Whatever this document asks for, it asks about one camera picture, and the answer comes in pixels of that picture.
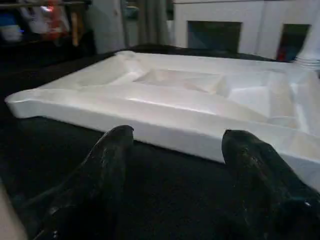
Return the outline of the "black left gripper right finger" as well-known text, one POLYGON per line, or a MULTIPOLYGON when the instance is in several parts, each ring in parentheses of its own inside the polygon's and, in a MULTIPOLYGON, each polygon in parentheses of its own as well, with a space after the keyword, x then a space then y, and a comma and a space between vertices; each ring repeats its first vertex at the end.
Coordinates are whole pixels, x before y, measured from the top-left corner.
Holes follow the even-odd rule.
POLYGON ((254 238, 320 238, 319 192, 304 183, 272 145, 248 131, 227 129, 221 151, 254 238))

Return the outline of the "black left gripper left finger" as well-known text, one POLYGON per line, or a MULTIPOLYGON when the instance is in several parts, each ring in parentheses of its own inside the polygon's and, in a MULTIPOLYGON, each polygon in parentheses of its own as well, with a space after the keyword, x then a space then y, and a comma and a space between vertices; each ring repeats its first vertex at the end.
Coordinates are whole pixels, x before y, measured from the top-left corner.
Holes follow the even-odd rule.
POLYGON ((52 199, 34 239, 114 239, 133 143, 129 125, 106 132, 62 183, 43 194, 52 199))

